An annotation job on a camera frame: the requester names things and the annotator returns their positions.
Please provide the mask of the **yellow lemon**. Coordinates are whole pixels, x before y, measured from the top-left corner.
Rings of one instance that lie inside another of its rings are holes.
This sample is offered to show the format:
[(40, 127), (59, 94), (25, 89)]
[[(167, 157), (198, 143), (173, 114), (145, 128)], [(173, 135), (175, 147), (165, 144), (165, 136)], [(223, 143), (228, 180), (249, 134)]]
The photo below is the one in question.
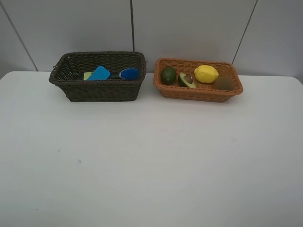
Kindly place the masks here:
[(195, 78), (200, 83), (211, 84), (218, 77), (218, 71), (209, 65), (200, 65), (194, 70)]

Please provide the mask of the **brown kiwi fruit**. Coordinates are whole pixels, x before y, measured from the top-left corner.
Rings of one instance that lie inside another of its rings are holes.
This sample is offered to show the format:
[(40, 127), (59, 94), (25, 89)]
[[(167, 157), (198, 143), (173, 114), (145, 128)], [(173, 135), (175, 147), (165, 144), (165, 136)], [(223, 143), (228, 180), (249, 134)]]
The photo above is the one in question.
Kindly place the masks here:
[(232, 91), (232, 84), (226, 77), (218, 77), (214, 81), (214, 89)]

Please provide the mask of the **dark green lime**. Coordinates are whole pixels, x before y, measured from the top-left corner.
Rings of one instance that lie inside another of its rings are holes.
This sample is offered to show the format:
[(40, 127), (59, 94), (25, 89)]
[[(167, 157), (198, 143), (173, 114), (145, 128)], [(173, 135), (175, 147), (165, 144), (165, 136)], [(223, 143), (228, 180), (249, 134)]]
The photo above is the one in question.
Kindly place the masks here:
[(165, 67), (161, 72), (161, 81), (165, 85), (171, 85), (175, 82), (177, 74), (173, 67)]

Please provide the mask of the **dark felt board eraser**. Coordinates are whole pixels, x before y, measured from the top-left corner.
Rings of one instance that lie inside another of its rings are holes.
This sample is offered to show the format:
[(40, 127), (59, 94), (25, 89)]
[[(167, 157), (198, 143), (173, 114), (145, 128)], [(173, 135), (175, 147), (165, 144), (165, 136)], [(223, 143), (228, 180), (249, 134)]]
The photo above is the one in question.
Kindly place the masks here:
[(87, 78), (86, 81), (107, 80), (110, 72), (103, 66), (98, 66)]

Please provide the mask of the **dark green pump bottle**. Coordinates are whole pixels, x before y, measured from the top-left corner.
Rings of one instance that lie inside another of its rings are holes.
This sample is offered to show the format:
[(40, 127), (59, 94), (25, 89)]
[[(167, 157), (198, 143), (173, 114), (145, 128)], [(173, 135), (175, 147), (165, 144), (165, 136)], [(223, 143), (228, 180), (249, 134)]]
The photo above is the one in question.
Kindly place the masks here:
[[(83, 75), (83, 80), (87, 80), (93, 72), (85, 72)], [(110, 74), (107, 79), (121, 79), (119, 74)]]

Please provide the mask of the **white bottle blue cap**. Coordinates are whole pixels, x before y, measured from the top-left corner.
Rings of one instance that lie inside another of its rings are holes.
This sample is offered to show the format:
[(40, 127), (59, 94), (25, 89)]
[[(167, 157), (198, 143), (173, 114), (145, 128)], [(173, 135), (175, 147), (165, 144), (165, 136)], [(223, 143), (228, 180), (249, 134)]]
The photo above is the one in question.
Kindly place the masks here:
[(139, 76), (139, 70), (136, 68), (127, 68), (119, 73), (119, 77), (124, 80), (136, 80)]

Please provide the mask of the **dark brown wicker basket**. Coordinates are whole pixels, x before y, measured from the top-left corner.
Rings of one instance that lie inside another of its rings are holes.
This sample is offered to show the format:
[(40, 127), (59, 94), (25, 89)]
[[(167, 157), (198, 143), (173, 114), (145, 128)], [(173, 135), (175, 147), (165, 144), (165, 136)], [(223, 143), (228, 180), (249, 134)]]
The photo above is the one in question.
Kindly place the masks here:
[[(84, 73), (103, 66), (112, 74), (136, 68), (135, 80), (105, 79), (86, 81)], [(60, 88), (72, 102), (125, 102), (137, 98), (146, 75), (146, 60), (140, 52), (70, 52), (54, 66), (49, 82)]]

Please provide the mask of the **orange wicker basket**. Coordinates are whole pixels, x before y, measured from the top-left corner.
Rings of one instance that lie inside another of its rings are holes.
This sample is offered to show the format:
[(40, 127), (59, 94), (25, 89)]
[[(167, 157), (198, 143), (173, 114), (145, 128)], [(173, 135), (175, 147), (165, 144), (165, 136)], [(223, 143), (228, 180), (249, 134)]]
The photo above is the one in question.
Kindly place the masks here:
[[(218, 71), (220, 77), (228, 79), (231, 89), (215, 89), (214, 83), (203, 84), (198, 82), (194, 77), (194, 70), (200, 65), (210, 65), (214, 67)], [(177, 80), (175, 80), (171, 85), (164, 84), (161, 80), (161, 73), (166, 67), (173, 67), (177, 74), (183, 72), (192, 76), (196, 84), (196, 88), (181, 87)], [(226, 62), (160, 58), (156, 61), (153, 83), (162, 96), (174, 99), (222, 103), (243, 92), (243, 86), (235, 68)]]

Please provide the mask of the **halved avocado with pit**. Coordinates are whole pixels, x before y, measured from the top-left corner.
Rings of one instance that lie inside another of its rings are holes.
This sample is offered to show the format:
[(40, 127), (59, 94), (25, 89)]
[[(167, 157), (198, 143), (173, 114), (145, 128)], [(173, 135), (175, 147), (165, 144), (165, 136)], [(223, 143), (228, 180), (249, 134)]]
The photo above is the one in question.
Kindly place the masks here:
[(192, 76), (187, 75), (183, 72), (180, 72), (178, 75), (178, 84), (181, 87), (196, 88), (196, 84), (195, 84)]

